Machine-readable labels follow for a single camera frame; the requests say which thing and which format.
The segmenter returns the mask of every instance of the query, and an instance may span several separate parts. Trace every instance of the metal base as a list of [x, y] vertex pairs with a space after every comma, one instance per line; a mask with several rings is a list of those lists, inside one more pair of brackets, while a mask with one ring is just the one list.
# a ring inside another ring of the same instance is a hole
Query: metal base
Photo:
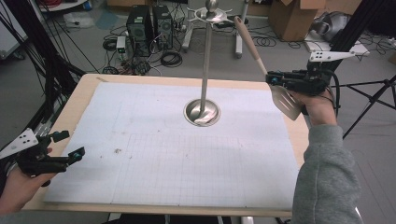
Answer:
[[212, 101], [205, 101], [205, 110], [200, 111], [201, 99], [193, 100], [184, 107], [184, 117], [196, 126], [207, 127], [215, 124], [220, 118], [220, 109]]

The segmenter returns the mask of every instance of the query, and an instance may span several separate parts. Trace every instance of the metal pole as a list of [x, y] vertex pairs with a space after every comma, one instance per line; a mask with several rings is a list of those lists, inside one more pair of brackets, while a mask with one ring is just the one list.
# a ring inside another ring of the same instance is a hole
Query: metal pole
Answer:
[[210, 22], [208, 22], [206, 24], [204, 76], [202, 78], [200, 113], [203, 113], [205, 111], [207, 78], [208, 78], [208, 73], [209, 73], [209, 60], [210, 60], [210, 49], [211, 49], [211, 46], [212, 46], [212, 25], [210, 24]]

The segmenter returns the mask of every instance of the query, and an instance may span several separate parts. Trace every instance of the floor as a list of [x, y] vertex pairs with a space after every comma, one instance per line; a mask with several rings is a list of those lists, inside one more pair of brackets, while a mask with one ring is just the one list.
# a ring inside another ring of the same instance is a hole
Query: floor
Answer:
[[[68, 33], [96, 68], [106, 64], [106, 51], [102, 48], [103, 37], [110, 30], [126, 22], [126, 14], [110, 11], [104, 5], [94, 4], [89, 15], [94, 20], [93, 27], [70, 29]], [[81, 8], [66, 10], [64, 13], [81, 11]], [[265, 18], [250, 17], [249, 29], [267, 25]], [[241, 59], [234, 57], [234, 36], [230, 33], [214, 32], [209, 68], [209, 78], [263, 81], [259, 68], [247, 49]], [[270, 28], [258, 29], [262, 33]], [[70, 61], [84, 71], [94, 69], [82, 56], [73, 43], [60, 34]], [[291, 71], [304, 69], [309, 57], [303, 43], [299, 48], [292, 48], [289, 43], [274, 38], [266, 38], [267, 43], [276, 43], [273, 47], [258, 47], [262, 60], [269, 71]], [[375, 49], [376, 44], [363, 42], [367, 49]], [[187, 52], [181, 51], [183, 64], [176, 68], [159, 66], [151, 69], [146, 76], [196, 77], [202, 76], [205, 48], [205, 30], [197, 29], [193, 33], [191, 46]], [[343, 60], [335, 71], [341, 84], [381, 81], [396, 74], [396, 65], [388, 58], [394, 50], [371, 50], [367, 57], [353, 57]], [[120, 62], [113, 58], [111, 64]], [[357, 87], [368, 94], [376, 93], [383, 85], [372, 84]], [[13, 140], [26, 126], [37, 109], [44, 102], [40, 82], [28, 59], [8, 58], [0, 62], [0, 146]], [[394, 96], [390, 89], [381, 96], [381, 100], [391, 105]], [[339, 125], [346, 131], [368, 105], [366, 97], [348, 88], [341, 88], [341, 108]], [[374, 104], [358, 125], [346, 137], [345, 145], [356, 159], [356, 173], [361, 182], [362, 195], [358, 208], [365, 223], [393, 223], [396, 220], [396, 113], [391, 108]], [[2, 223], [102, 223], [108, 213], [71, 213], [71, 212], [21, 212], [0, 217]], [[255, 217], [256, 223], [276, 223], [272, 218]]]

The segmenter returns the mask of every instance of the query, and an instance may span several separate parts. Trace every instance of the human hand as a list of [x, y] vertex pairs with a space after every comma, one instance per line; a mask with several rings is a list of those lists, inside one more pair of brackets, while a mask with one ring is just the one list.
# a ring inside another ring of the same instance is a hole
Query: human hand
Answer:
[[289, 91], [290, 95], [305, 105], [312, 126], [319, 124], [337, 125], [332, 95], [328, 90], [318, 96], [309, 96], [295, 91]]
[[30, 177], [19, 167], [14, 168], [7, 177], [7, 182], [0, 197], [0, 215], [15, 213], [32, 200], [40, 187], [56, 174], [43, 174]]

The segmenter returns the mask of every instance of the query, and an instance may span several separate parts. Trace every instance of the computer tower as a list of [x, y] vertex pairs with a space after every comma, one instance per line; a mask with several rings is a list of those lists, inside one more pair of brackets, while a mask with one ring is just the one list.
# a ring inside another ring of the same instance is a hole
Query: computer tower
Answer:
[[154, 35], [159, 49], [173, 47], [173, 20], [167, 6], [152, 7]]
[[153, 40], [153, 30], [149, 6], [134, 5], [131, 8], [126, 28], [131, 39], [134, 56], [148, 57], [151, 54], [150, 44]]

